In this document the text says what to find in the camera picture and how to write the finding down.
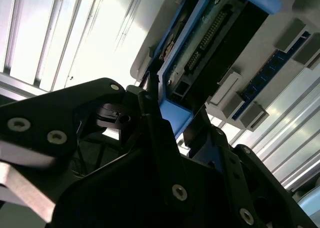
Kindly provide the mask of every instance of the black plastic part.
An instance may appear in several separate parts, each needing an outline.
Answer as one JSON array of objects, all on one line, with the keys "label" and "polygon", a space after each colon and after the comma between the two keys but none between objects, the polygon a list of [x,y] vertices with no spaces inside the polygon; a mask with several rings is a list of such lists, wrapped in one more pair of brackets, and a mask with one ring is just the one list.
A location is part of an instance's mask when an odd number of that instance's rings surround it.
[{"label": "black plastic part", "polygon": [[245,145],[237,145],[234,153],[238,155],[249,173],[246,173],[247,183],[256,183],[251,191],[251,199],[255,209],[261,209],[264,219],[272,222],[277,228],[308,227],[316,228],[312,220],[292,199],[279,181],[272,175],[254,152]]},{"label": "black plastic part", "polygon": [[222,176],[188,158],[182,161],[195,190],[192,213],[166,204],[148,152],[137,149],[73,184],[55,207],[52,228],[204,228],[217,219],[231,227],[224,188],[218,185]]},{"label": "black plastic part", "polygon": [[[117,86],[118,90],[112,89],[111,85]],[[121,103],[124,94],[125,90],[118,83],[102,78],[1,106],[1,139],[23,148],[32,148],[28,157],[31,167],[35,167],[32,164],[34,160],[41,164],[36,166],[39,169],[60,170],[76,150],[78,136],[91,114],[105,103]],[[15,117],[29,120],[30,128],[24,132],[10,130],[7,122]],[[47,134],[52,130],[63,131],[67,141],[59,145],[48,142]],[[41,155],[52,159],[44,159],[41,163]],[[9,162],[15,163],[14,154]]]},{"label": "black plastic part", "polygon": [[217,83],[244,50],[267,16],[266,12],[251,3],[245,6],[214,54],[207,55],[211,56],[211,59],[205,63],[197,80],[186,93],[183,104],[191,107],[193,111],[198,111],[208,97],[213,96],[219,88]]}]

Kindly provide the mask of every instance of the blue circuit board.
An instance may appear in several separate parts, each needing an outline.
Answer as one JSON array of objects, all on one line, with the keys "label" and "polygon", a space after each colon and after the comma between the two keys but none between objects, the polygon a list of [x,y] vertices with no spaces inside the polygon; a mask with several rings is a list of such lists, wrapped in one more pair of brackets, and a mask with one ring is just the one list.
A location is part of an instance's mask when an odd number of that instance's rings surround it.
[{"label": "blue circuit board", "polygon": [[250,81],[248,86],[240,94],[244,100],[244,104],[232,116],[236,120],[256,98],[256,96],[265,88],[265,86],[273,79],[273,77],[283,68],[288,60],[297,52],[297,50],[310,37],[310,33],[305,31],[301,37],[295,42],[292,48],[287,52],[276,50],[271,58],[264,64],[257,75]]}]

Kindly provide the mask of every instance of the screw hole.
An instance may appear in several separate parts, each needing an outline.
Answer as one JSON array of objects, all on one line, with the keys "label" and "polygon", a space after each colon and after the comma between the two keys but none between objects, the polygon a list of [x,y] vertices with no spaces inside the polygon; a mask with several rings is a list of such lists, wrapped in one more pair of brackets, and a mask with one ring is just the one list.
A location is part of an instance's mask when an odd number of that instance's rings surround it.
[{"label": "screw hole", "polygon": [[233,176],[235,177],[235,178],[237,178],[237,179],[240,179],[240,176],[237,174],[237,173],[233,173]]},{"label": "screw hole", "polygon": [[14,122],[13,124],[15,127],[24,127],[25,126],[25,123],[21,122],[21,121],[16,121]]},{"label": "screw hole", "polygon": [[53,138],[53,139],[61,140],[61,139],[62,139],[62,136],[61,136],[60,134],[53,134],[53,135],[52,135],[52,138]]},{"label": "screw hole", "polygon": [[179,196],[183,196],[184,195],[184,192],[183,192],[183,190],[181,189],[181,188],[177,188],[176,190],[175,190],[178,194],[179,194]]},{"label": "screw hole", "polygon": [[119,121],[120,121],[121,124],[128,123],[130,121],[130,116],[124,115],[124,116],[120,117]]}]

